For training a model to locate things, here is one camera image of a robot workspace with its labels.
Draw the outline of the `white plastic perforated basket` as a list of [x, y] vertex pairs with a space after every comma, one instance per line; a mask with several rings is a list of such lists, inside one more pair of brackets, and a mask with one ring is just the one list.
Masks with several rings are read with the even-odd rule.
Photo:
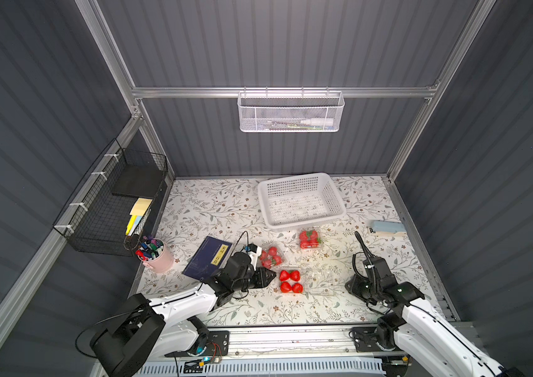
[[260, 182], [258, 201], [264, 222], [272, 230], [318, 226], [347, 214], [340, 191], [325, 173]]

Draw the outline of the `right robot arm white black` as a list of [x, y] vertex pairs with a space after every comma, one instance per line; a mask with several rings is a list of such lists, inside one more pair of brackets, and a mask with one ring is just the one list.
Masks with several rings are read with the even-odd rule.
[[351, 295], [367, 306], [383, 305], [374, 336], [383, 351], [400, 349], [433, 376], [523, 376], [507, 368], [470, 342], [437, 312], [425, 294], [410, 282], [399, 283], [387, 261], [373, 254], [359, 232], [354, 233], [365, 256], [360, 273], [352, 260]]

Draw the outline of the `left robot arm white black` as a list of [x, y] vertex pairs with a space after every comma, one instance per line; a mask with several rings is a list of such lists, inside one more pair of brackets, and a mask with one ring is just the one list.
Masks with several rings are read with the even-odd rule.
[[263, 289], [277, 273], [258, 265], [255, 252], [233, 254], [225, 266], [196, 287], [164, 298], [135, 294], [119, 312], [89, 326], [89, 347], [109, 376], [132, 376], [147, 361], [171, 353], [204, 352], [210, 331], [199, 319], [229, 303], [238, 292]]

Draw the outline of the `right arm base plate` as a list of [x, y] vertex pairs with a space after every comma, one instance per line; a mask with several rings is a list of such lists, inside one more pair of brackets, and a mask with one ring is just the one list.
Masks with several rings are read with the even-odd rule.
[[348, 335], [358, 353], [400, 351], [393, 331], [379, 325], [353, 327]]

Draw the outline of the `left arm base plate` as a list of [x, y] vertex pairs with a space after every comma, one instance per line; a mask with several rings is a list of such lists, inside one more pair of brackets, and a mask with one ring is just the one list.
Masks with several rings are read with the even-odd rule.
[[229, 345], [229, 331], [210, 331], [200, 334], [187, 354], [192, 357], [224, 357], [228, 355]]

